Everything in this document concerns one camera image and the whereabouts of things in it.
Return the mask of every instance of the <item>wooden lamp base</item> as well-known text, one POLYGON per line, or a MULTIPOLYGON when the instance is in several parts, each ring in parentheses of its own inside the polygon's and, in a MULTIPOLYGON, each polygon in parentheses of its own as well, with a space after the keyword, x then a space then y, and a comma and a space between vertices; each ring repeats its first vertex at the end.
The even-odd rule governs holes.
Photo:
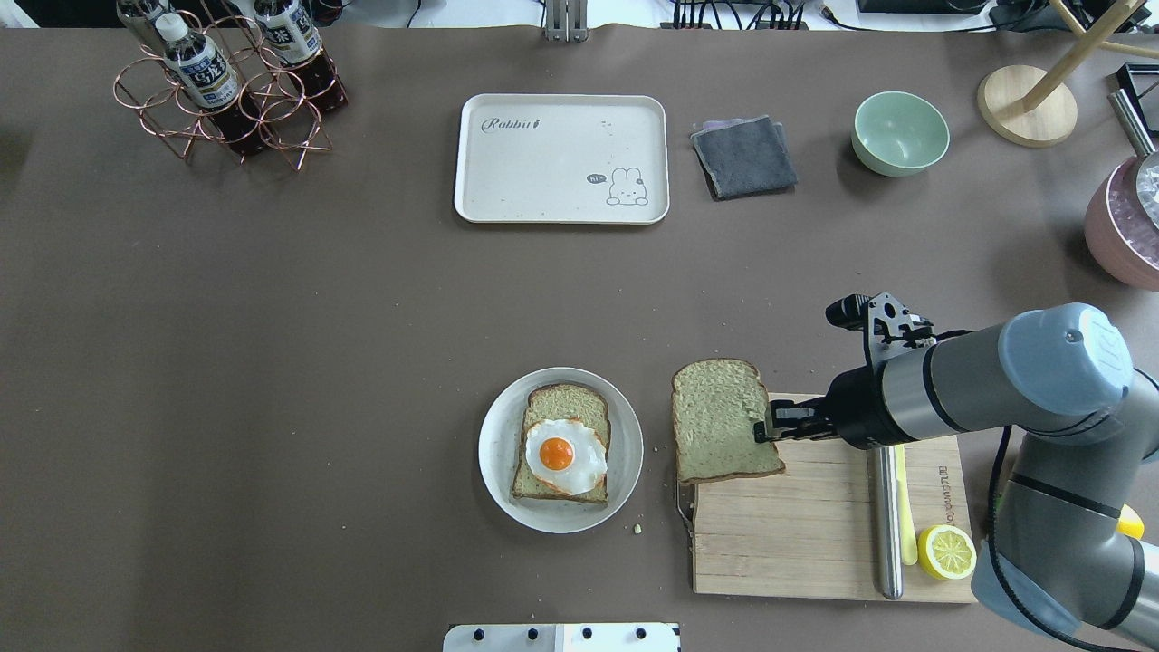
POLYGON ((1047 75, 1034 66, 1006 66, 978 86, 978 110, 1003 138, 1026 147, 1050 147, 1066 139, 1078 123, 1074 95, 1059 83, 1041 104, 1026 110, 1023 97, 1047 75))

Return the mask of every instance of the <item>toast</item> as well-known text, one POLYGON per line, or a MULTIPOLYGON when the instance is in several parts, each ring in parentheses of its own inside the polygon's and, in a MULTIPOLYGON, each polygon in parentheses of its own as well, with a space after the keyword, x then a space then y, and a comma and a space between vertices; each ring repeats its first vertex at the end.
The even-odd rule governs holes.
POLYGON ((773 444, 757 444, 752 425, 765 419, 768 391, 743 360, 693 362, 672 376, 677 481, 712 483, 785 471, 773 444))
POLYGON ((566 496, 559 493, 532 475, 524 459, 527 448, 527 431, 545 419, 578 419, 584 426, 596 431, 596 437, 608 452, 612 449, 612 425, 607 420, 607 402, 599 394, 581 386, 561 383, 539 388, 527 396, 527 409, 523 413, 519 434, 518 457, 511 496, 515 498, 538 498, 544 500, 571 500, 607 505, 607 476, 591 491, 566 496))

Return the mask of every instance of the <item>light green bowl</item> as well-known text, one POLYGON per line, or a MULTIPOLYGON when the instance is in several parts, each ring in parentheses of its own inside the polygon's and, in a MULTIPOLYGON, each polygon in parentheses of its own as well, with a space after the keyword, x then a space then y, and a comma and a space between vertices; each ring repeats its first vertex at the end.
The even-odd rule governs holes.
POLYGON ((853 151, 877 174, 909 176, 949 148, 949 126, 933 104, 902 90, 870 95, 853 117, 853 151))

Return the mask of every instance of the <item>egg yolk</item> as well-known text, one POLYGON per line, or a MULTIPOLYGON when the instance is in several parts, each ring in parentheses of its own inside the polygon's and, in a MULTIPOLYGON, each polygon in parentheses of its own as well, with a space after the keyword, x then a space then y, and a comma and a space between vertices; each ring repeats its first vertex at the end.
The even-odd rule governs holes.
POLYGON ((571 445, 560 438, 552 438, 539 446, 539 461, 552 471, 567 469, 575 456, 571 445))

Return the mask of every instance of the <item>wooden cutting board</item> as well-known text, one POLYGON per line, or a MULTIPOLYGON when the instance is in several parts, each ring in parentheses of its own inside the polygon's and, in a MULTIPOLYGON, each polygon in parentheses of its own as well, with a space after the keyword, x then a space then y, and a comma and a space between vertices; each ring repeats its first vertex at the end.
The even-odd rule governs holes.
MULTIPOLYGON (((697 485, 693 591, 885 600, 874 587, 868 454, 841 440, 785 441, 777 448, 782 475, 697 485)), ((957 439, 906 445, 905 460, 918 533, 938 523, 969 533, 957 439)), ((903 601, 976 602, 969 579, 940 581, 917 565, 904 566, 904 576, 903 601)))

